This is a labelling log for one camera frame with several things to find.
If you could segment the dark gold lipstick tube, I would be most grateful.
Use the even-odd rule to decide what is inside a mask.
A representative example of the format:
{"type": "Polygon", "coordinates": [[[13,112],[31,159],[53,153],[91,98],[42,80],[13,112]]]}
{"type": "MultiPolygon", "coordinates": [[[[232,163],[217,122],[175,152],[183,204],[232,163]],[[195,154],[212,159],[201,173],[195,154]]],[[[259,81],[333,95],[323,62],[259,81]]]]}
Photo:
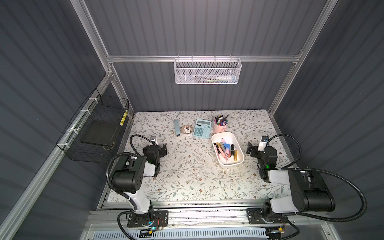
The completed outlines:
{"type": "Polygon", "coordinates": [[[218,146],[218,148],[220,149],[220,151],[221,151],[221,152],[223,152],[223,149],[222,149],[221,143],[218,143],[218,142],[217,142],[217,146],[218,146]]]}

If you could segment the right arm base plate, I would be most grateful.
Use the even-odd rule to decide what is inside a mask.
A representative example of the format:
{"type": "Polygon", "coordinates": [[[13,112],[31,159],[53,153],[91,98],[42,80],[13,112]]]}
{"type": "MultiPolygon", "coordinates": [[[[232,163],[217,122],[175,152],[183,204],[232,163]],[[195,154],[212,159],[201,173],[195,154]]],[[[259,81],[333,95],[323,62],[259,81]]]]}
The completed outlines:
{"type": "Polygon", "coordinates": [[[262,208],[246,209],[249,224],[284,224],[284,218],[281,214],[276,214],[270,210],[262,208]]]}

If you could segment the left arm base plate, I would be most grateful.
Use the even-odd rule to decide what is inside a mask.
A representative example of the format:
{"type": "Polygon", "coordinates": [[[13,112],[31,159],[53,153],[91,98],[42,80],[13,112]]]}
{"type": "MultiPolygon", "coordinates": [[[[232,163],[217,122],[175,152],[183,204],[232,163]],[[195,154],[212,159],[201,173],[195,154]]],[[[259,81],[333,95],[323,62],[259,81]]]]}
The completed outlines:
{"type": "Polygon", "coordinates": [[[146,214],[130,214],[128,216],[128,228],[141,227],[167,227],[169,211],[154,211],[146,214]]]}

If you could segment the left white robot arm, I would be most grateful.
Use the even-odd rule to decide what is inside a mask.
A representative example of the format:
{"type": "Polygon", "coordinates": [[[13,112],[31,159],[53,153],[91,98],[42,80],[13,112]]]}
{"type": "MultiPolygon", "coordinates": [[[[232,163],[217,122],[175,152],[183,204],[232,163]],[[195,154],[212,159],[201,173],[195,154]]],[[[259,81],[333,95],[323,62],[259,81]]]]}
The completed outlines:
{"type": "Polygon", "coordinates": [[[153,205],[141,190],[144,178],[157,177],[160,159],[167,155],[166,145],[149,145],[144,154],[123,152],[113,157],[107,166],[109,188],[129,201],[137,215],[153,215],[153,205]]]}

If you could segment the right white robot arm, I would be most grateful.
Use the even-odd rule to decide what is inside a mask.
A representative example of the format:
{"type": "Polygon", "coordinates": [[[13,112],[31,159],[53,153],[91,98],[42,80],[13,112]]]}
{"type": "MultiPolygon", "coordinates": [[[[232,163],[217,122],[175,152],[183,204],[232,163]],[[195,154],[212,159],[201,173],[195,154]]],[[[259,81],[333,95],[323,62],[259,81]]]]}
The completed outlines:
{"type": "Polygon", "coordinates": [[[263,221],[273,224],[283,219],[284,213],[332,212],[335,200],[319,173],[310,171],[278,170],[277,150],[260,142],[258,146],[248,142],[247,154],[258,160],[258,171],[266,183],[290,187],[287,197],[267,199],[261,208],[247,209],[250,224],[263,221]]]}

